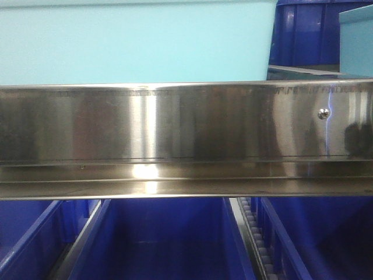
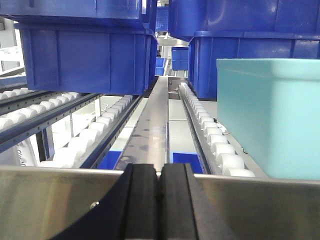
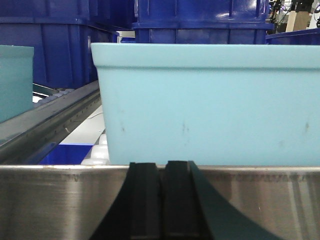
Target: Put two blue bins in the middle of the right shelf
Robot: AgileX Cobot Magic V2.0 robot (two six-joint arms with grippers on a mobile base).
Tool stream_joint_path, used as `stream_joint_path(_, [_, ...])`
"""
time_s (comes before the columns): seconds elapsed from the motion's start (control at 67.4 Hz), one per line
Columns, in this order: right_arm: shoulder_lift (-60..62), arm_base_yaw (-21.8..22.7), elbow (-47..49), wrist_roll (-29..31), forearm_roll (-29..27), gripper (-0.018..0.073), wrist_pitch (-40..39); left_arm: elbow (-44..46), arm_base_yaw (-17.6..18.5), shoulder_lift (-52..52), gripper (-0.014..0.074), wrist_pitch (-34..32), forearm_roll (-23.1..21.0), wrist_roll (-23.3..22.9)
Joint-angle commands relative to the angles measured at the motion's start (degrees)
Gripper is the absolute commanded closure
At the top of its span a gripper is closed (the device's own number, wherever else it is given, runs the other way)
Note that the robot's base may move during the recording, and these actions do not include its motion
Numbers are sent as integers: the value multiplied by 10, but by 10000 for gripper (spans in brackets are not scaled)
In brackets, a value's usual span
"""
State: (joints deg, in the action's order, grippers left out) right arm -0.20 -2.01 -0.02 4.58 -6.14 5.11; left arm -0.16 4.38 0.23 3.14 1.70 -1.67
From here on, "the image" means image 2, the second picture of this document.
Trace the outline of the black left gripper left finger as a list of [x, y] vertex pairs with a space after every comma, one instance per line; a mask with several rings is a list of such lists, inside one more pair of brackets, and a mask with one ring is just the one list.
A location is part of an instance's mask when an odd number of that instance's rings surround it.
[[128, 164], [113, 187], [55, 240], [157, 239], [157, 176], [151, 164]]

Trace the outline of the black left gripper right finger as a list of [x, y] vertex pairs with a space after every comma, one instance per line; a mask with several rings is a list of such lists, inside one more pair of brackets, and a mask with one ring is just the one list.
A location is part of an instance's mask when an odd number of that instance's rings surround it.
[[162, 240], [234, 240], [189, 164], [165, 164], [160, 176]]

